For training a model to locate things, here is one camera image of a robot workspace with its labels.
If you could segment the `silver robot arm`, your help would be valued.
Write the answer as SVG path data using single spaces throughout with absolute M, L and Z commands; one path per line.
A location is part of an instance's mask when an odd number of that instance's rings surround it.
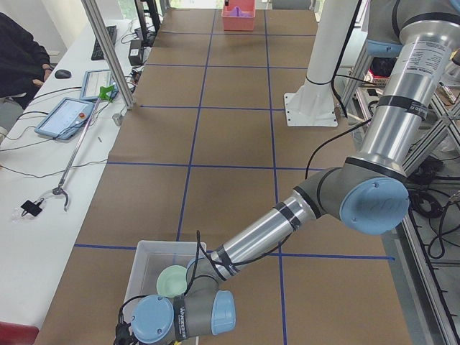
M 197 251 L 181 272 L 186 288 L 135 306 L 135 344 L 173 344 L 234 329 L 233 295 L 220 284 L 267 256 L 304 223 L 329 214 L 350 229 L 379 235 L 408 211 L 402 163 L 448 64 L 459 47 L 457 1 L 373 1 L 368 38 L 397 60 L 357 153 L 341 167 L 307 177 L 292 195 L 226 243 Z

